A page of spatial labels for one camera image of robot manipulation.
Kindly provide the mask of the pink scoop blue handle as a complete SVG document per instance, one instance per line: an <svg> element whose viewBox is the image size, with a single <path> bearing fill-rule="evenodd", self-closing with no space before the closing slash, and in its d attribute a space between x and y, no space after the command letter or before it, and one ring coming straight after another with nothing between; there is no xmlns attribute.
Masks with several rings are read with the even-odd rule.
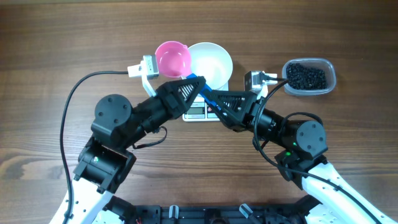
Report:
<svg viewBox="0 0 398 224"><path fill-rule="evenodd" d="M161 44L155 51L160 74L168 78L186 78L191 75L192 60L188 48L177 41Z"/></svg>

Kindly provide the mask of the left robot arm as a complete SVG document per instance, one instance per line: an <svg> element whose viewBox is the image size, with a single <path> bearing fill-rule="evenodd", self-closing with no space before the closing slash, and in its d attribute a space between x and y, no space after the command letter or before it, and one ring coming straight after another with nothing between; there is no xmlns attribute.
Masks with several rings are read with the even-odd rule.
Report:
<svg viewBox="0 0 398 224"><path fill-rule="evenodd" d="M136 161L128 148L138 149L136 143L146 134L186 113L205 83L204 77L164 83L137 106L122 95L102 98L95 108L93 134L51 222L128 223L134 207L114 195Z"/></svg>

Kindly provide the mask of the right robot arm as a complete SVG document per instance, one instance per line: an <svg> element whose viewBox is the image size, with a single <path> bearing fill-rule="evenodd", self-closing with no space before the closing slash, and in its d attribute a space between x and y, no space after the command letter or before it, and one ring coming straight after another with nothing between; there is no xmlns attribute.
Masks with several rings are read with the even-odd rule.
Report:
<svg viewBox="0 0 398 224"><path fill-rule="evenodd" d="M394 222L355 191L327 160L326 132L318 116L282 117L266 109L268 97L257 98L250 91L205 90L202 95L227 128L252 132L253 146L261 156L315 201L303 214L305 222Z"/></svg>

